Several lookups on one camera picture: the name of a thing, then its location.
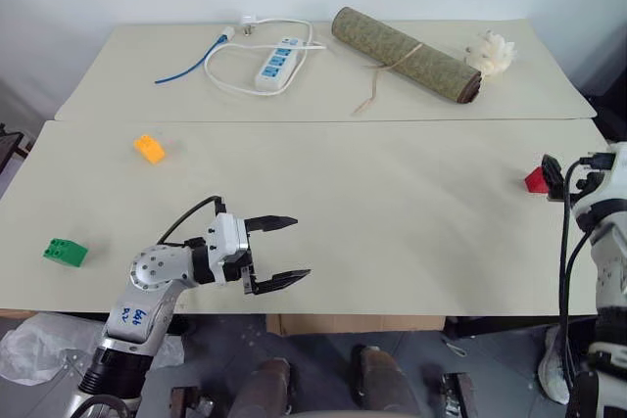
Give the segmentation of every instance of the plastic bag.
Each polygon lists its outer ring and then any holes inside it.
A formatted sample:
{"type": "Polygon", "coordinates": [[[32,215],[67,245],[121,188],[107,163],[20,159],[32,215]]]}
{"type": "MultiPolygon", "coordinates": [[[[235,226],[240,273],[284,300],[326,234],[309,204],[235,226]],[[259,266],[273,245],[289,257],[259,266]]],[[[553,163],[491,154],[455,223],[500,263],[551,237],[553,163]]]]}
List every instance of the plastic bag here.
{"type": "MultiPolygon", "coordinates": [[[[79,349],[91,355],[98,346],[103,328],[101,322],[57,313],[38,313],[0,341],[0,376],[25,386],[47,382],[66,364],[69,350],[79,349]]],[[[151,369],[177,366],[183,360],[180,337],[166,336],[151,369]]]]}

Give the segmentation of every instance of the blue cable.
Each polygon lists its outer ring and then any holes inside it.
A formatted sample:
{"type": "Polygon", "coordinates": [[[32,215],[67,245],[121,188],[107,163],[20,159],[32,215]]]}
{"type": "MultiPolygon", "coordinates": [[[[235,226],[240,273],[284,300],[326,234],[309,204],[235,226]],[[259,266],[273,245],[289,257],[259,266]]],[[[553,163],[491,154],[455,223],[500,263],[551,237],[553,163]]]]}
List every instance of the blue cable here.
{"type": "Polygon", "coordinates": [[[203,64],[205,62],[205,60],[207,59],[207,56],[209,56],[210,53],[214,49],[216,49],[216,46],[218,46],[218,44],[225,43],[226,41],[228,41],[228,38],[226,37],[226,35],[225,34],[221,35],[220,38],[218,38],[217,41],[212,45],[212,47],[207,50],[207,52],[205,53],[205,56],[203,56],[203,59],[201,59],[199,62],[197,62],[194,66],[192,66],[191,68],[189,68],[186,71],[178,73],[177,75],[173,75],[172,77],[160,78],[159,80],[155,80],[155,83],[156,84],[160,84],[160,83],[170,82],[171,80],[177,80],[178,78],[181,78],[182,76],[188,74],[189,72],[191,72],[192,70],[194,70],[195,68],[197,68],[198,66],[203,64]]]}

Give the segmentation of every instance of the green rolled mat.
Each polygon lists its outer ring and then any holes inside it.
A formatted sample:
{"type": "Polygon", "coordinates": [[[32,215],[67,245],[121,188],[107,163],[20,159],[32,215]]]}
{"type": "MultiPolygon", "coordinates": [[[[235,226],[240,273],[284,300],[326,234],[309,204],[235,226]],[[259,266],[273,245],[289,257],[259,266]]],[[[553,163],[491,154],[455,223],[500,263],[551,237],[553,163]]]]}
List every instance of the green rolled mat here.
{"type": "MultiPolygon", "coordinates": [[[[421,43],[350,7],[344,7],[335,16],[331,32],[386,66],[397,63],[421,43]]],[[[393,70],[458,103],[471,102],[481,85],[479,70],[426,44],[393,70]]]]}

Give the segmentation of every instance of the beige tabletop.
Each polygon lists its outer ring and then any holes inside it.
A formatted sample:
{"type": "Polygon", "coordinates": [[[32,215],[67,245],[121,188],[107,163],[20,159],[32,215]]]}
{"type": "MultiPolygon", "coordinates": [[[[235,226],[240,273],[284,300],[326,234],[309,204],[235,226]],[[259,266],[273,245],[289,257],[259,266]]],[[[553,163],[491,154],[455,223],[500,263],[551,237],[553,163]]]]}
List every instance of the beige tabletop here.
{"type": "MultiPolygon", "coordinates": [[[[370,96],[372,59],[336,40],[329,23],[315,25],[314,39],[328,46],[310,52],[302,72],[278,97],[223,92],[202,68],[167,84],[153,82],[196,63],[224,25],[126,25],[117,27],[85,77],[56,114],[63,121],[355,121],[428,119],[562,119],[592,117],[526,20],[505,22],[389,22],[427,44],[462,59],[464,48],[486,29],[516,43],[518,57],[503,75],[484,79],[471,104],[461,105],[392,72],[381,75],[376,102],[352,111],[370,96]]],[[[302,25],[260,25],[245,44],[274,44],[305,37],[302,25]]],[[[222,80],[253,87],[269,51],[227,49],[212,62],[222,80]]]]}
{"type": "MultiPolygon", "coordinates": [[[[299,219],[252,235],[263,279],[312,273],[258,297],[203,286],[180,312],[556,314],[561,205],[523,178],[544,153],[567,164],[603,148],[588,119],[48,122],[0,200],[0,307],[108,311],[132,258],[220,194],[240,217],[299,219]],[[163,144],[161,163],[133,149],[144,133],[163,144]],[[42,258],[53,237],[87,247],[83,266],[42,258]]],[[[198,212],[173,239],[212,219],[198,212]]],[[[595,312],[595,280],[584,250],[571,313],[595,312]]]]}

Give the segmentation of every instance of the white cable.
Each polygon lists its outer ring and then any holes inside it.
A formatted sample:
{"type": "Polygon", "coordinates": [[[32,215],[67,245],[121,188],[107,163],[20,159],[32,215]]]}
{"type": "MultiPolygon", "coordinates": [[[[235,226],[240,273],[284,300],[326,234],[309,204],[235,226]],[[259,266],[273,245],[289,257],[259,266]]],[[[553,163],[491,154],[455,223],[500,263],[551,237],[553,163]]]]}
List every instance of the white cable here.
{"type": "Polygon", "coordinates": [[[294,80],[296,75],[298,74],[299,70],[301,69],[301,67],[305,63],[305,59],[307,58],[307,52],[312,50],[312,49],[315,49],[315,50],[326,49],[326,46],[324,46],[322,44],[319,44],[319,43],[313,42],[314,27],[312,26],[311,23],[306,22],[304,20],[263,19],[263,20],[257,20],[253,24],[260,24],[260,23],[300,23],[300,24],[304,24],[304,25],[307,26],[307,29],[308,29],[307,41],[305,42],[305,44],[303,46],[288,46],[288,45],[285,45],[285,44],[282,44],[282,43],[280,43],[280,44],[259,44],[259,45],[250,45],[250,46],[246,45],[246,44],[239,44],[239,43],[223,43],[223,44],[220,44],[219,46],[216,47],[216,49],[214,49],[207,56],[207,58],[205,59],[205,62],[203,63],[203,68],[205,69],[205,74],[207,75],[207,77],[218,88],[221,88],[222,90],[228,90],[228,91],[233,91],[233,92],[245,93],[245,94],[248,94],[248,95],[256,95],[256,96],[261,96],[261,97],[270,97],[270,96],[274,96],[274,95],[280,95],[285,90],[287,90],[287,88],[290,86],[290,84],[292,83],[292,81],[294,80]],[[250,89],[250,88],[243,88],[243,87],[238,87],[236,85],[231,85],[230,83],[226,83],[226,82],[218,79],[215,75],[213,75],[210,72],[210,70],[209,70],[209,61],[211,60],[211,58],[218,51],[221,51],[222,49],[229,48],[229,47],[230,48],[240,48],[240,49],[276,49],[276,48],[283,48],[283,49],[300,50],[300,51],[304,51],[304,53],[303,53],[303,58],[296,65],[296,67],[292,71],[292,74],[290,75],[290,77],[285,82],[285,85],[283,85],[281,88],[279,88],[276,91],[264,92],[264,91],[260,91],[260,90],[253,90],[253,89],[250,89]]]}

